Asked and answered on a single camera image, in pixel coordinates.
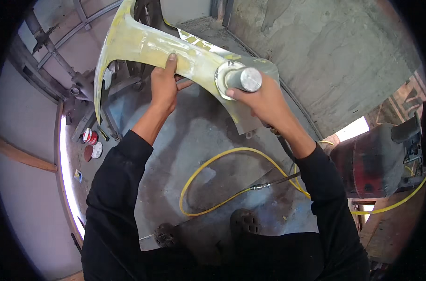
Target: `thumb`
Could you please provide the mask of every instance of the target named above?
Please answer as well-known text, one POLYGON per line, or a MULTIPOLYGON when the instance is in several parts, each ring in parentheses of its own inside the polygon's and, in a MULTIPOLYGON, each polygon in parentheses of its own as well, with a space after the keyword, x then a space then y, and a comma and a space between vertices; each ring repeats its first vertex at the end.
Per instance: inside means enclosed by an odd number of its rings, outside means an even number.
POLYGON ((237 88, 228 88, 226 91, 226 95, 236 99, 237 101, 241 101, 245 104, 248 104, 247 94, 237 88))
POLYGON ((175 53, 171 53, 166 60, 166 66, 164 68, 164 72, 167 75, 174 76, 177 69, 177 55, 175 53))

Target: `person's left hand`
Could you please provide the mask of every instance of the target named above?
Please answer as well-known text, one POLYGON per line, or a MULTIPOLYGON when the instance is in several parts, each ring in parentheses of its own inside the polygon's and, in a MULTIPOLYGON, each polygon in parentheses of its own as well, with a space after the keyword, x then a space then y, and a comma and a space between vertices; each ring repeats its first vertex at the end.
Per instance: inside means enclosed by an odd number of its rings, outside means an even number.
POLYGON ((171 53, 166 61, 165 69, 156 67, 150 74, 150 85, 152 89, 152 101, 150 105, 163 110, 168 115, 176 108, 177 92, 191 86, 194 82, 187 80, 185 82, 176 83, 183 76, 174 73, 177 69, 177 55, 171 53))

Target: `metal clip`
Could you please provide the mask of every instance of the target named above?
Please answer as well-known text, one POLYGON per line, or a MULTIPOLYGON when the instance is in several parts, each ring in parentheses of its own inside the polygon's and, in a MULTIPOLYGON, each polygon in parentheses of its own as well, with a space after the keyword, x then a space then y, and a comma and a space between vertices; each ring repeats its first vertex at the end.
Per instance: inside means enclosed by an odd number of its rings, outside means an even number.
POLYGON ((270 187, 270 183, 262 183, 262 184, 256 184, 250 187, 250 190, 260 190, 263 188, 270 187))

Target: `red sandpaper disc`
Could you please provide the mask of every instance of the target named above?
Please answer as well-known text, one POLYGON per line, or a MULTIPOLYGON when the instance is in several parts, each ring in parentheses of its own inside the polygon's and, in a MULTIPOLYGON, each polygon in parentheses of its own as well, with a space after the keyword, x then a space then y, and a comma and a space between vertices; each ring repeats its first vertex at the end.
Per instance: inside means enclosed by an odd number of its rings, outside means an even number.
POLYGON ((84 158, 85 158, 85 161, 90 161, 91 160, 91 154, 93 153, 93 146, 92 145, 87 145, 86 147, 85 147, 85 150, 84 150, 84 158))

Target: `finger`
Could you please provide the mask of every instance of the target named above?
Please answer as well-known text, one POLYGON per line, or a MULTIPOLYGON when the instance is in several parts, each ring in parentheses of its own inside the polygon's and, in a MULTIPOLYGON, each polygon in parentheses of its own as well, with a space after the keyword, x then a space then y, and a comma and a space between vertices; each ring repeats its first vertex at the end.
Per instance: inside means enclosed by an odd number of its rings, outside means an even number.
POLYGON ((161 67, 155 67, 154 70, 152 70, 150 76, 152 77, 152 76, 154 76, 156 74, 161 73, 162 71, 163 71, 163 69, 161 67))
POLYGON ((193 84, 194 84, 194 82, 191 81, 191 80, 187 80, 187 81, 178 83, 177 84, 177 91, 183 90, 184 88, 189 87, 189 86, 191 86, 193 84))
POLYGON ((182 80, 183 78, 185 77, 183 77, 182 75, 174 74, 174 79, 176 80, 176 82, 182 80))
POLYGON ((176 73, 176 69, 177 69, 177 55, 174 53, 171 53, 166 60, 166 67, 164 69, 164 72, 166 73, 166 75, 174 76, 174 73, 176 73))
POLYGON ((237 88, 228 88, 226 91, 226 95, 236 99, 237 101, 242 101, 245 104, 248 104, 248 99, 250 97, 250 93, 245 93, 237 88))

